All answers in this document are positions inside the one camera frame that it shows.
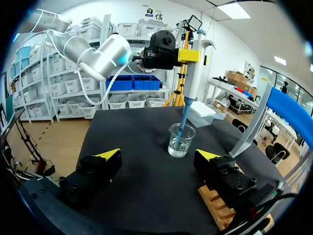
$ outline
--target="black office chair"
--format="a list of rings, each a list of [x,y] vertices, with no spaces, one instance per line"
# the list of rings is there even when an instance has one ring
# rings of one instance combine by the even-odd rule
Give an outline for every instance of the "black office chair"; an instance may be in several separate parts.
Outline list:
[[[269,145],[265,149],[266,156],[272,163],[277,164],[281,159],[285,160],[290,156],[290,152],[280,143]]]
[[[238,120],[238,119],[233,119],[232,124],[239,129],[242,133],[246,131],[246,129],[248,128],[247,125],[245,125],[242,121]],[[258,142],[253,139],[252,141],[256,146],[258,146]]]

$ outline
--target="cardboard box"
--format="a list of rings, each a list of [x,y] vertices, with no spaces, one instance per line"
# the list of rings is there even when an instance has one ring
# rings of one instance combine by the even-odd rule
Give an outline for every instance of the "cardboard box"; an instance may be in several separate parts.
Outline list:
[[[245,83],[245,84],[248,82],[248,79],[241,72],[229,71],[228,78],[234,81]]]
[[[235,80],[232,80],[232,79],[229,79],[228,81],[231,82],[231,83],[234,83],[240,89],[242,89],[242,90],[244,90],[246,92],[249,92],[254,99],[258,95],[258,90],[256,88],[248,85],[248,84],[245,84],[245,83],[242,83],[242,82],[238,82],[238,81],[235,81]]]
[[[226,112],[226,107],[217,100],[214,101],[213,106],[220,110],[222,114]]]

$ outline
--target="person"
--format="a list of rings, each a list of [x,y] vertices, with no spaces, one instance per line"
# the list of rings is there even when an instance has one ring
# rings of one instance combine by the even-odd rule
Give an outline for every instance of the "person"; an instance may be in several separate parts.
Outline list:
[[[283,86],[283,88],[282,88],[282,93],[285,93],[285,94],[287,94],[287,86],[288,86],[288,82],[284,82],[285,83],[285,85]]]

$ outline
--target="floor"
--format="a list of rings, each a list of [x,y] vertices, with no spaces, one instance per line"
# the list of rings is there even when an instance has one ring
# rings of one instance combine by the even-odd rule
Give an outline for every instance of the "floor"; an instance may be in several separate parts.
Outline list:
[[[233,118],[241,120],[246,125],[249,125],[253,114],[241,114],[237,115],[231,110],[228,110],[230,115],[227,115],[226,119],[232,122]],[[30,133],[35,141],[39,139],[42,132],[48,126],[49,122],[23,122],[25,129]],[[43,134],[38,143],[38,149],[42,157],[47,160],[51,160],[56,167],[56,172],[52,175],[52,178],[58,180],[60,176],[68,176],[75,170],[77,158],[80,153],[81,146],[84,141],[85,134],[88,130],[90,120],[85,119],[65,119],[61,122],[54,122],[47,131]],[[267,133],[264,130],[261,136],[265,136]],[[25,170],[27,162],[30,157],[30,153],[24,145],[17,131],[16,126],[13,127],[9,136],[9,144],[12,148],[15,161],[20,161],[22,166],[19,166],[20,170]],[[277,142],[285,145],[288,141],[288,137],[285,133],[280,132]],[[258,147],[265,154],[265,147],[262,145],[262,138],[258,139]],[[283,176],[285,176],[299,161],[299,146],[294,143],[291,148],[291,155],[286,160],[282,161],[278,169]],[[47,168],[51,166],[51,162],[47,162]],[[31,162],[28,164],[27,171],[35,172],[36,165]]]

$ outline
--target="yellow triangle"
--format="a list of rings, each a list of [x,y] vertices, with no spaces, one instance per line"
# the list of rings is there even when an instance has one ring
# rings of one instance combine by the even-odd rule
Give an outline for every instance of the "yellow triangle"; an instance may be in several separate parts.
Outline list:
[[[110,157],[113,156],[114,153],[116,153],[118,150],[121,150],[119,148],[111,150],[109,152],[105,152],[105,153],[100,153],[98,155],[95,155],[96,157],[101,157],[101,158],[105,158],[106,160],[108,160]]]
[[[217,154],[214,154],[214,153],[205,152],[205,151],[200,150],[200,149],[196,149],[196,151],[198,151],[208,161],[210,159],[212,159],[212,158],[215,158],[215,157],[221,157],[220,155],[217,155]]]

